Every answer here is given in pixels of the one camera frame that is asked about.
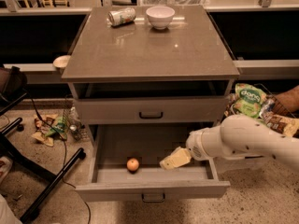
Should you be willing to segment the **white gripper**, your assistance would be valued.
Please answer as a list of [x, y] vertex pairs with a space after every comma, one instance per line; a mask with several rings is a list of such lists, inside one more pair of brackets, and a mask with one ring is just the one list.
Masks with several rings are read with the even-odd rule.
[[160, 166], [165, 170], [172, 170], [188, 164], [192, 157], [197, 161], [208, 160], [210, 156], [206, 153], [202, 142], [204, 131], [206, 128], [190, 132], [186, 140], [186, 148], [177, 147], [160, 161]]

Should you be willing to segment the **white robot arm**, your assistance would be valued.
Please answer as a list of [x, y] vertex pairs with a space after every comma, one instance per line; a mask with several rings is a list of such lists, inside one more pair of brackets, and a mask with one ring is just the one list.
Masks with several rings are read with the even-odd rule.
[[160, 166], [172, 170], [190, 163], [191, 159], [233, 160], [245, 155], [269, 157], [299, 171], [299, 140], [274, 132], [245, 115], [232, 115], [218, 126], [190, 132], [185, 147], [177, 147], [160, 161]]

